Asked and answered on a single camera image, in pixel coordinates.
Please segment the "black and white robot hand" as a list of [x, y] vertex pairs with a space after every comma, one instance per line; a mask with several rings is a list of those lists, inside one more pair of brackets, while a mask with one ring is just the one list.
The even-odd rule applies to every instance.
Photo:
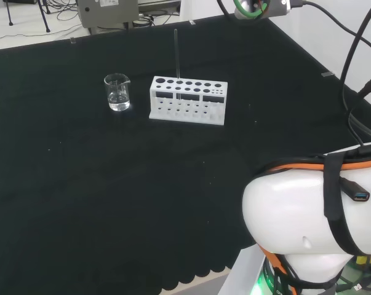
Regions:
[[234, 0], [235, 16], [249, 20], [280, 17], [293, 8], [290, 1], [238, 1]]

